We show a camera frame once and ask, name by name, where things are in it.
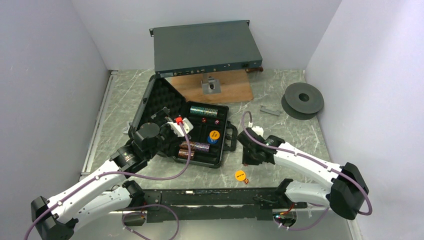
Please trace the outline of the orange brown poker chip stack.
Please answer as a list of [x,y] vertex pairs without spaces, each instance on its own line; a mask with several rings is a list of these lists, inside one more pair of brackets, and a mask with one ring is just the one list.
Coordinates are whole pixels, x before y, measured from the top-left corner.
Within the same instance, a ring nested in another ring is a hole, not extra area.
[[192,150],[192,151],[194,151],[196,149],[196,143],[195,142],[183,141],[179,145],[179,147],[180,147],[180,149],[183,149],[183,150]]

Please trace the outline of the orange big blind button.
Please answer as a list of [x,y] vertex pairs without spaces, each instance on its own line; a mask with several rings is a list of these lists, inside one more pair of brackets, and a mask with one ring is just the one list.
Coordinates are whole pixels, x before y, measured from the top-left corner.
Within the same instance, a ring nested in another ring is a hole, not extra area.
[[221,136],[221,134],[220,134],[220,132],[219,132],[218,130],[212,130],[212,131],[209,133],[209,138],[210,138],[212,141],[217,141],[217,140],[220,138],[220,136]]

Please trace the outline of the blue small blind button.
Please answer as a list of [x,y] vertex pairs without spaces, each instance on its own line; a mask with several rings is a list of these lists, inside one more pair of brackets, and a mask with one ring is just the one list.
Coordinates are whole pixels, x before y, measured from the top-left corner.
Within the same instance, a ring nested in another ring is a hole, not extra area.
[[209,144],[216,144],[218,142],[217,139],[212,139],[210,136],[207,138]]

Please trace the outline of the purple poker chip stack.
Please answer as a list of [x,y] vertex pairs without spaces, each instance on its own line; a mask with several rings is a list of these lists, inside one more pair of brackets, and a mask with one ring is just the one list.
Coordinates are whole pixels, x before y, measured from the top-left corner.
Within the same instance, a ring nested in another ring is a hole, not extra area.
[[194,143],[194,149],[196,151],[199,151],[199,152],[206,152],[206,153],[208,153],[209,150],[210,150],[210,144],[208,144],[208,143],[202,143],[202,142],[195,142]]

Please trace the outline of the black poker set case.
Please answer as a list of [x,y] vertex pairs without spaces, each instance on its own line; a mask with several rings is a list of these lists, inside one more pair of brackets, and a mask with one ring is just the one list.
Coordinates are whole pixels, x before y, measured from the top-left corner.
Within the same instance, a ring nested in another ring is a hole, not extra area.
[[229,107],[187,100],[166,79],[147,82],[128,135],[137,154],[219,168],[223,153],[237,147]]

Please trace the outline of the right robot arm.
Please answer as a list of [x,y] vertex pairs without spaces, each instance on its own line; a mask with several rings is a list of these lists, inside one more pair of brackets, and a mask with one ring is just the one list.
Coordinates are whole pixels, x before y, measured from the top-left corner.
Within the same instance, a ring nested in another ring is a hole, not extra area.
[[244,164],[283,166],[313,181],[284,179],[275,191],[280,207],[287,208],[292,203],[316,204],[347,220],[372,214],[369,188],[356,165],[350,162],[340,165],[314,157],[275,135],[263,138],[259,131],[260,127],[249,127],[237,136],[243,146]]

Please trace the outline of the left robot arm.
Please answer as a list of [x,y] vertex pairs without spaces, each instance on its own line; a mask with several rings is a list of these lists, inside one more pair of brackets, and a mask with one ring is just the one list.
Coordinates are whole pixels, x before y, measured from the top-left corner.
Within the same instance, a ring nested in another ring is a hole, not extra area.
[[31,202],[32,225],[43,240],[68,240],[81,227],[110,212],[143,208],[145,192],[130,177],[146,179],[138,172],[148,161],[180,137],[188,138],[193,125],[186,117],[172,119],[167,107],[147,122],[131,126],[129,140],[96,171],[50,198]]

